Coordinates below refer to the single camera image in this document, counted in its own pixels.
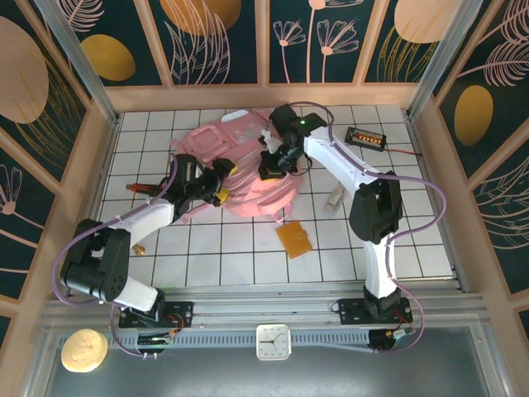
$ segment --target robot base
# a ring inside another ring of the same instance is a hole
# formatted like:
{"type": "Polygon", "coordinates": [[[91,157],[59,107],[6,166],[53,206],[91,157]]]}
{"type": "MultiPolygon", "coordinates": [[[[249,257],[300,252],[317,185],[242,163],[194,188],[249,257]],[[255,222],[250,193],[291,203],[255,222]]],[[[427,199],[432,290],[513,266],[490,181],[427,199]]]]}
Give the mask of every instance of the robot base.
{"type": "Polygon", "coordinates": [[[374,318],[369,308],[366,307],[366,299],[340,299],[338,300],[337,313],[340,315],[341,325],[359,325],[359,324],[395,324],[399,325],[401,319],[394,315],[393,311],[397,309],[398,313],[412,323],[413,316],[410,308],[410,302],[406,298],[401,298],[393,310],[384,316],[374,318]]]}
{"type": "Polygon", "coordinates": [[[193,302],[165,302],[164,317],[157,323],[148,318],[141,318],[130,309],[122,312],[119,318],[119,328],[174,328],[173,317],[178,324],[183,319],[183,327],[191,327],[193,321],[193,302]]]}

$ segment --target small screw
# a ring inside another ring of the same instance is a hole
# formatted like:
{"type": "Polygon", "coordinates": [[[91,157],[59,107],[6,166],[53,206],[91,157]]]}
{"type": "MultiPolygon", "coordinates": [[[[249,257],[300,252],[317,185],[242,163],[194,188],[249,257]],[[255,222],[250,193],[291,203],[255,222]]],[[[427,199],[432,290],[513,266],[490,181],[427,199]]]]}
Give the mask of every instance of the small screw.
{"type": "Polygon", "coordinates": [[[134,253],[137,256],[145,255],[145,247],[144,246],[141,246],[139,244],[135,244],[135,245],[132,246],[132,249],[134,250],[134,253]]]}

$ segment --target white tile floor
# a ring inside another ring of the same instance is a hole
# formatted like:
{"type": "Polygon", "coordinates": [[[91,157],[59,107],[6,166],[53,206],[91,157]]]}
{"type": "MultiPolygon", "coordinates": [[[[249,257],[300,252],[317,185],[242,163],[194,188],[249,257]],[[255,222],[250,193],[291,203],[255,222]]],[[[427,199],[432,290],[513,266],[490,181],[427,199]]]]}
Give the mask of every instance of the white tile floor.
{"type": "MultiPolygon", "coordinates": [[[[344,138],[348,126],[384,133],[389,149],[412,150],[403,116],[396,106],[335,106],[335,135],[344,138]]],[[[318,108],[297,108],[298,114],[318,108]]],[[[112,167],[103,196],[100,218],[106,220],[141,205],[145,198],[125,189],[134,182],[159,183],[168,172],[171,138],[225,114],[225,109],[127,113],[123,119],[112,167]]],[[[417,157],[394,151],[376,152],[350,147],[372,166],[398,175],[421,176],[417,157]]],[[[209,208],[188,226],[177,222],[149,235],[141,244],[145,256],[131,252],[131,274],[160,288],[200,285],[307,283],[365,278],[365,255],[360,239],[348,225],[352,198],[332,219],[323,204],[337,181],[321,164],[304,175],[300,194],[286,222],[298,220],[307,231],[313,251],[288,259],[269,217],[241,218],[221,208],[209,208]]],[[[402,182],[406,217],[400,230],[429,222],[433,217],[426,190],[402,182]]],[[[395,250],[398,277],[451,278],[453,273],[437,227],[403,237],[395,250]]]]}

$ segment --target clear plastic bottle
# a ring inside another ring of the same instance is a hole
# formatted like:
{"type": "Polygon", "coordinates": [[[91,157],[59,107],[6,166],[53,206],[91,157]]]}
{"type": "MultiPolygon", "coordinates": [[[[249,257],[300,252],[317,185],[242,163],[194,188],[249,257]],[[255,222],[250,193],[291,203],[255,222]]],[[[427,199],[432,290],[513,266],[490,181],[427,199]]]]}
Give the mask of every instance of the clear plastic bottle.
{"type": "Polygon", "coordinates": [[[346,194],[347,191],[343,184],[338,184],[335,187],[323,206],[323,216],[325,216],[325,218],[330,219],[334,217],[334,215],[340,209],[341,204],[344,202],[346,194]]]}

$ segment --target clock hands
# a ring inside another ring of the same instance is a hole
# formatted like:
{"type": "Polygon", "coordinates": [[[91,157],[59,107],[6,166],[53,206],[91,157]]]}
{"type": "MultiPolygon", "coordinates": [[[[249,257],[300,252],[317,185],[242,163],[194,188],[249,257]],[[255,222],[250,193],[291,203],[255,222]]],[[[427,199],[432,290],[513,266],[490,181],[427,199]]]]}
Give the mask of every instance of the clock hands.
{"type": "Polygon", "coordinates": [[[277,340],[278,337],[280,337],[281,335],[284,335],[284,333],[280,333],[278,334],[277,337],[275,337],[274,339],[272,339],[271,341],[259,341],[260,343],[272,343],[272,346],[274,347],[274,350],[278,350],[278,348],[275,346],[275,341],[277,340]]]}

